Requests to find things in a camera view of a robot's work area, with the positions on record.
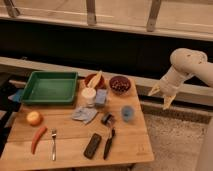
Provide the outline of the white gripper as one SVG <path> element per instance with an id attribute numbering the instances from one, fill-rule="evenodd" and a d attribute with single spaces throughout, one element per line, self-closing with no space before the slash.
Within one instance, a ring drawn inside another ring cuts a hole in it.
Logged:
<path id="1" fill-rule="evenodd" d="M 178 93 L 181 85 L 190 78 L 190 74 L 180 72 L 171 66 L 168 72 L 159 80 L 159 85 L 154 85 L 149 91 L 148 95 L 152 96 L 161 90 L 162 93 L 165 94 L 163 96 L 163 109 L 166 110 L 170 107 L 172 101 L 175 99 L 175 95 Z"/>

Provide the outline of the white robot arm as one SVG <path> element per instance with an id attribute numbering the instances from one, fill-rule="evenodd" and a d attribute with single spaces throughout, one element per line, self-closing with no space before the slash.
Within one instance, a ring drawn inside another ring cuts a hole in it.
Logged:
<path id="1" fill-rule="evenodd" d="M 163 109 L 170 107 L 181 85 L 193 76 L 213 88 L 213 63 L 206 53 L 188 48 L 178 48 L 170 55 L 171 67 L 152 87 L 148 95 L 162 93 Z"/>

